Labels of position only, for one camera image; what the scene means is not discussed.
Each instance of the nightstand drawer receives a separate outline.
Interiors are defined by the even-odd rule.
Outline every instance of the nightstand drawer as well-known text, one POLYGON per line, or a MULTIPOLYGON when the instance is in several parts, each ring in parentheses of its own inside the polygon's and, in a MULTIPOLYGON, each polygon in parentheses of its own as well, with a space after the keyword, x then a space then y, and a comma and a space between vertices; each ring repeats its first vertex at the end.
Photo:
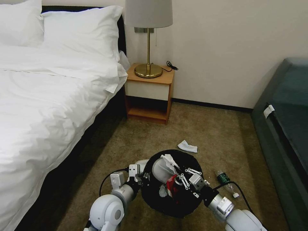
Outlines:
POLYGON ((169 85, 128 81, 125 83, 128 96, 168 100, 169 85))

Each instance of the brown carpet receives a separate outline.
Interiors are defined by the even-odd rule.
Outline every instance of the brown carpet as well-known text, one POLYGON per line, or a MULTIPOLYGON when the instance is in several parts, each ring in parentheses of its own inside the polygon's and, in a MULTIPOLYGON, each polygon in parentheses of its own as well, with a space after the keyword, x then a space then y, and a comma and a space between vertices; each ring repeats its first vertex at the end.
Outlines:
MULTIPOLYGON (((250 206, 269 231, 288 230, 249 114, 173 103, 168 125, 122 119, 113 133, 106 135, 108 129, 110 126, 102 125, 84 148, 84 159, 91 159, 93 153, 98 153, 98 158, 86 174, 80 173, 84 174, 81 183, 72 186, 70 198, 59 208, 61 216, 56 221, 56 230, 83 230, 106 174, 159 151, 176 149, 184 139, 198 146, 198 153, 193 155, 212 186, 218 185, 215 171, 225 171, 241 186, 250 206)), ((110 190, 107 181, 102 193, 108 194, 110 190)), ((224 189, 220 192, 236 208, 246 209, 242 197, 232 199, 224 189)), ((194 213, 177 219, 152 210, 139 194, 130 204, 120 230, 222 231, 224 226, 203 203, 194 213)))

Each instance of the white pillow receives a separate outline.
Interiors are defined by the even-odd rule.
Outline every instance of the white pillow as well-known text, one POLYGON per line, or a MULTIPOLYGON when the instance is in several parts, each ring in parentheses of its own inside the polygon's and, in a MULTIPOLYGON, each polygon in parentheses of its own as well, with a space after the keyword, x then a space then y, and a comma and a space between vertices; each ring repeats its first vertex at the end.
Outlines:
POLYGON ((35 47, 43 42, 42 1, 0 4, 0 45, 35 47))
POLYGON ((43 47, 101 54, 120 60, 117 21, 120 6, 94 8, 81 12, 46 12, 43 47))

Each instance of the wall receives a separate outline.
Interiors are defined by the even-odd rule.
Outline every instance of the wall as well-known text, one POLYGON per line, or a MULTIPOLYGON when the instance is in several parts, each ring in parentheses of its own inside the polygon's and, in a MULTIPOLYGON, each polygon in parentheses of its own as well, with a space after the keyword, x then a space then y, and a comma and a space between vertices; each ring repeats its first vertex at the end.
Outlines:
MULTIPOLYGON (((125 0, 43 4, 124 6, 125 0)), ((151 34, 151 61, 179 68, 175 98, 252 108, 285 57, 308 56, 306 0, 173 0, 173 16, 172 26, 151 34)), ((126 27, 126 37, 130 62, 145 62, 146 34, 126 27)))

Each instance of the white lamp shade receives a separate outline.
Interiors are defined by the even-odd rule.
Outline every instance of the white lamp shade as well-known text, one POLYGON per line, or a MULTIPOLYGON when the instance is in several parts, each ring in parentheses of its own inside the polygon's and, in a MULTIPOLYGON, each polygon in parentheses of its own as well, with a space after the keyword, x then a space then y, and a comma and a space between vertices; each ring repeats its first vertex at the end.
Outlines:
POLYGON ((124 23, 140 28, 171 26, 172 0, 126 0, 124 23))

